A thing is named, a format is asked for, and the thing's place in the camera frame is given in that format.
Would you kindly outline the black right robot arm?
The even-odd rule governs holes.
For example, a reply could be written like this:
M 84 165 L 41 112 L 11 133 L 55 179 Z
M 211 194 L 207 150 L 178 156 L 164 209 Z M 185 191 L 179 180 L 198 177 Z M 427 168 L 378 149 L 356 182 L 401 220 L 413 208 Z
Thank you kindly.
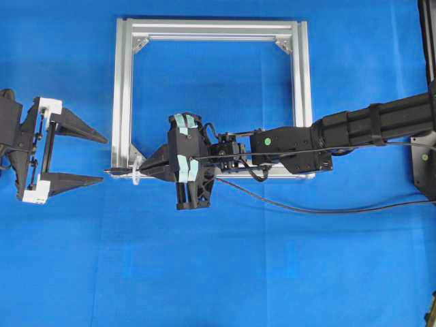
M 329 171 L 333 157 L 361 146 L 435 130 L 435 83 L 421 95 L 332 114 L 309 127 L 215 134 L 216 143 L 207 133 L 213 124 L 198 115 L 174 114 L 169 123 L 168 141 L 137 171 L 174 183 L 177 209 L 207 208 L 220 173 L 247 172 L 261 183 L 275 164 L 291 174 Z

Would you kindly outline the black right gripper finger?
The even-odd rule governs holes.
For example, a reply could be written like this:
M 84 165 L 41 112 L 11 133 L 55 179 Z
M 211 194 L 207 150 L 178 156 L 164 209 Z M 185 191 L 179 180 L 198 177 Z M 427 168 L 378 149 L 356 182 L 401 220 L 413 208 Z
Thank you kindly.
M 143 175 L 151 176 L 162 181 L 167 181 L 171 183 L 176 182 L 175 173 L 171 171 L 170 165 L 168 163 L 149 167 L 141 165 L 139 171 Z
M 169 148 L 168 144 L 163 144 L 141 164 L 139 170 L 148 170 L 151 168 L 162 167 L 168 164 Z

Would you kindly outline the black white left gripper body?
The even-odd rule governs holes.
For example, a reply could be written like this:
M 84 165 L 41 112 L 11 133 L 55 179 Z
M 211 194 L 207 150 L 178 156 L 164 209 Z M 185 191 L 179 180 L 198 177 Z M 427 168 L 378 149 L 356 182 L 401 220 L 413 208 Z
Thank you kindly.
M 42 130 L 36 129 L 38 116 L 42 116 L 40 123 L 50 122 L 52 114 L 62 113 L 62 101 L 58 99 L 37 97 L 27 116 L 18 124 L 12 148 L 7 151 L 12 169 L 16 174 L 16 197 L 22 202 L 45 204 L 50 191 L 50 182 L 42 180 L 42 176 L 31 179 L 31 186 L 26 187 L 29 168 L 35 167 L 35 153 L 37 142 L 42 138 Z

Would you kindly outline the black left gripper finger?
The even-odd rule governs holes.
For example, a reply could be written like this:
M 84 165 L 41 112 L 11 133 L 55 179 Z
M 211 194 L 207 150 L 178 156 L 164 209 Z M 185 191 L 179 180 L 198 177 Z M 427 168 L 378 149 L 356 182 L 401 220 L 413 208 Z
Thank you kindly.
M 101 183 L 103 178 L 59 172 L 47 172 L 46 181 L 50 182 L 50 189 L 48 192 L 48 197 L 50 198 L 79 187 L 88 187 Z
M 50 122 L 55 123 L 55 133 L 57 135 L 82 138 L 102 144 L 108 143 L 103 135 L 88 126 L 80 117 L 67 108 L 62 108 L 60 114 L 52 113 Z

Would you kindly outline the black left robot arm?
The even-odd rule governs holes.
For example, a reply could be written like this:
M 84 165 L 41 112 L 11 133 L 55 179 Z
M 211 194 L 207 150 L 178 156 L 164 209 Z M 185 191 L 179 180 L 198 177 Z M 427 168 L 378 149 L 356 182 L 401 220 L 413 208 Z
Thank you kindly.
M 1 157 L 9 164 L 1 165 L 1 171 L 14 170 L 18 200 L 45 204 L 52 196 L 103 181 L 102 177 L 49 171 L 56 135 L 108 142 L 61 100 L 36 97 L 24 121 L 21 114 L 22 104 L 15 100 L 14 91 L 2 89 Z

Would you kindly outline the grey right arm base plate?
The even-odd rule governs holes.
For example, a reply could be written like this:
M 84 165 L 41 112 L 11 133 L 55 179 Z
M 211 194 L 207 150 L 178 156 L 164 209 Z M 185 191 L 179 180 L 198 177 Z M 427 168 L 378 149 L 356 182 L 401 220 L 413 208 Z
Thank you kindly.
M 411 142 L 435 147 L 435 132 L 431 131 L 413 136 Z M 435 201 L 435 151 L 412 146 L 411 158 L 414 185 L 429 200 Z

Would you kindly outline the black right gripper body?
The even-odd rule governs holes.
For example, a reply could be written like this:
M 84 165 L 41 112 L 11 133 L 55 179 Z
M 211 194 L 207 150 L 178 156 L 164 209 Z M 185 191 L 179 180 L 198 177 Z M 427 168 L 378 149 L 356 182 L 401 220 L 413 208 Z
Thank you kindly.
M 176 208 L 207 208 L 216 172 L 200 160 L 209 155 L 211 146 L 202 118 L 195 114 L 174 114 L 169 117 L 169 123 L 168 160 L 176 185 Z

